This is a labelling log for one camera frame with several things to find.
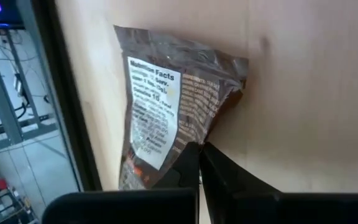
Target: nutrition facts label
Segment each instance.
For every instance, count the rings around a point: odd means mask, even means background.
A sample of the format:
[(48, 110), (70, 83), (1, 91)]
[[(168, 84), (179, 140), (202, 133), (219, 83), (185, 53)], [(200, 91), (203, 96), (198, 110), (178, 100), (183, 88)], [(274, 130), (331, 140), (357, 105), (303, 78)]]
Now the nutrition facts label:
[(181, 74), (128, 57), (132, 87), (130, 142), (136, 156), (159, 170), (178, 131)]

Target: wooden wall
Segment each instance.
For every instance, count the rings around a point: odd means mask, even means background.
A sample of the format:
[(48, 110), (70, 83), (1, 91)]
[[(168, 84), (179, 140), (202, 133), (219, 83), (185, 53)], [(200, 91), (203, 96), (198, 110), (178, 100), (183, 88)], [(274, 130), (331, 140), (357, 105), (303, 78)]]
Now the wooden wall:
[(56, 1), (105, 189), (126, 105), (113, 24), (250, 58), (240, 105), (210, 141), (282, 191), (358, 192), (358, 1)]

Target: tiled floor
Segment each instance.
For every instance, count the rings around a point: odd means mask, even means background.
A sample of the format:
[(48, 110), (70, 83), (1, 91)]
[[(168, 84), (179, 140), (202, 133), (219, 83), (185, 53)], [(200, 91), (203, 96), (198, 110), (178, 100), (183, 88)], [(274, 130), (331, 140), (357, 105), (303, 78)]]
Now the tiled floor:
[(58, 131), (1, 150), (0, 174), (28, 196), (38, 217), (57, 197), (78, 191)]

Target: metal rack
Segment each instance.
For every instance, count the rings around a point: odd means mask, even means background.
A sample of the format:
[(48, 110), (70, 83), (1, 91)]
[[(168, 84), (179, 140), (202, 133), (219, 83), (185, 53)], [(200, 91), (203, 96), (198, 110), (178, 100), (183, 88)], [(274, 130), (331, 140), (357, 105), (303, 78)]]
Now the metal rack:
[[(23, 91), (27, 94), (27, 99), (29, 103), (28, 106), (32, 109), (32, 113), (34, 117), (24, 121), (18, 121), (15, 114), (15, 109), (12, 105), (11, 100), (9, 99), (9, 95), (7, 94), (5, 84), (0, 74), (0, 120), (2, 124), (0, 126), (0, 134), (5, 133), (7, 136), (6, 139), (0, 140), (0, 149), (18, 144), (25, 140), (35, 138), (37, 136), (52, 132), (57, 129), (56, 124), (42, 123), (42, 121), (50, 119), (52, 117), (52, 114), (39, 116), (37, 108), (35, 107), (34, 100), (30, 94), (29, 85), (24, 76), (20, 58), (17, 54), (15, 45), (12, 41), (10, 30), (6, 29), (5, 31), (6, 31), (7, 43), (9, 44), (10, 49), (12, 51), (12, 55), (14, 57), (13, 62), (18, 69), (17, 75), (20, 78)], [(37, 126), (36, 129), (23, 132), (22, 128), (33, 124), (36, 124)]]
[(0, 191), (0, 223), (7, 223), (11, 220), (30, 223), (36, 219), (30, 209), (10, 190)]

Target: crinkled plastic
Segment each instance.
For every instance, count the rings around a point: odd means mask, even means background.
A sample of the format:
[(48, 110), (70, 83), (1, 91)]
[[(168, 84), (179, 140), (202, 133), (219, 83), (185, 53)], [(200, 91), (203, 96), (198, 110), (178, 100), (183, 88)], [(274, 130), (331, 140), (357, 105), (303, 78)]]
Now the crinkled plastic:
[(242, 96), (246, 58), (143, 29), (114, 26), (126, 75), (119, 188), (150, 189), (188, 142), (204, 143)]

